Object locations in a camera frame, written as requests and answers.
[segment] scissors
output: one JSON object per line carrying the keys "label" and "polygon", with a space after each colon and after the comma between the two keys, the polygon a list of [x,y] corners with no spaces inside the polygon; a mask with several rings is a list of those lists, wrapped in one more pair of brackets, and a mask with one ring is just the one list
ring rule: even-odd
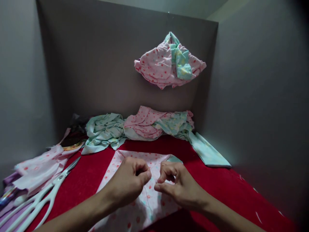
{"label": "scissors", "polygon": [[38,213],[41,211],[43,206],[49,202],[49,207],[47,209],[47,212],[45,216],[43,217],[42,221],[38,224],[36,229],[40,227],[48,217],[49,213],[52,210],[52,207],[55,202],[55,197],[57,195],[57,192],[64,181],[64,179],[67,177],[67,175],[70,174],[70,171],[75,167],[77,162],[79,161],[80,157],[76,159],[70,166],[68,166],[61,174],[58,176],[52,183],[50,183],[46,188],[44,188],[41,192],[31,197],[29,200],[21,204],[19,207],[14,209],[2,222],[0,222],[0,228],[17,212],[19,212],[22,208],[27,206],[28,204],[31,204],[16,220],[15,222],[6,230],[6,232],[12,232],[14,231],[20,223],[22,223],[25,218],[28,216],[28,218],[22,223],[22,225],[18,228],[17,232],[24,232],[27,227],[31,224],[31,222],[35,219],[35,217],[38,215]]}

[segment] red fabric surface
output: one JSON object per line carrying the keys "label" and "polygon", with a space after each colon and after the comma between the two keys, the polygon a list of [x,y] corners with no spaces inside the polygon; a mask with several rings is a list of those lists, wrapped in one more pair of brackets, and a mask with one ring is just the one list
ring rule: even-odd
{"label": "red fabric surface", "polygon": [[[294,224],[257,193],[232,169],[209,168],[204,165],[191,145],[171,136],[153,142],[127,141],[120,150],[173,154],[184,165],[200,186],[228,207],[266,231],[296,231]],[[96,193],[115,151],[104,151],[82,156],[76,167],[61,185],[47,221],[73,208]],[[80,156],[77,152],[66,166]],[[27,231],[35,229],[45,215],[47,205]],[[204,216],[181,209],[146,228],[144,231],[219,231]]]}

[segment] mint green fabric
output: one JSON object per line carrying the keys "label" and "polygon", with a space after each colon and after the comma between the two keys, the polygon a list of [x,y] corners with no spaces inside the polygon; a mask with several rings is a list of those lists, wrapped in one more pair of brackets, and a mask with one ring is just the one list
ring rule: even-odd
{"label": "mint green fabric", "polygon": [[187,111],[167,113],[155,121],[152,126],[162,130],[176,138],[188,141],[188,133],[192,131],[192,126],[187,122]]}
{"label": "mint green fabric", "polygon": [[172,52],[172,65],[176,65],[177,78],[191,80],[192,68],[189,65],[189,51],[185,48],[184,51],[179,49],[179,40],[172,32],[165,37],[164,41],[169,43]]}
{"label": "mint green fabric", "polygon": [[230,163],[199,133],[189,132],[189,142],[205,165],[230,168]]}
{"label": "mint green fabric", "polygon": [[109,145],[117,150],[126,140],[123,132],[124,120],[120,114],[104,114],[93,117],[86,125],[88,140],[82,155],[106,149]]}

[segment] gray partition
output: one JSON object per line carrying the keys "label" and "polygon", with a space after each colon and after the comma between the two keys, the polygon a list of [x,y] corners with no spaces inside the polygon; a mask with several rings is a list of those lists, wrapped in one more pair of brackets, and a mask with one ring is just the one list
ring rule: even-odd
{"label": "gray partition", "polygon": [[284,215],[300,219],[309,166],[305,17],[289,1],[251,0],[219,23],[196,128]]}
{"label": "gray partition", "polygon": [[82,115],[124,117],[140,105],[159,111],[191,108],[200,79],[164,90],[136,72],[134,60],[160,44],[169,31],[205,60],[218,23],[97,0],[40,0],[64,59],[73,109]]}
{"label": "gray partition", "polygon": [[43,27],[35,0],[0,1],[0,179],[58,143],[72,114]]}

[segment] hand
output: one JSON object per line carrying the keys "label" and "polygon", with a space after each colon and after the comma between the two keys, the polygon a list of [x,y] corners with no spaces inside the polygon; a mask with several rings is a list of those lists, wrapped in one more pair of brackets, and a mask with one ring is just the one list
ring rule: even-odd
{"label": "hand", "polygon": [[150,169],[143,159],[127,157],[101,191],[117,209],[134,201],[150,178]]}
{"label": "hand", "polygon": [[[205,199],[212,198],[181,163],[162,162],[160,174],[154,189],[171,196],[183,208],[200,211]],[[165,180],[173,181],[175,185],[165,183]]]}

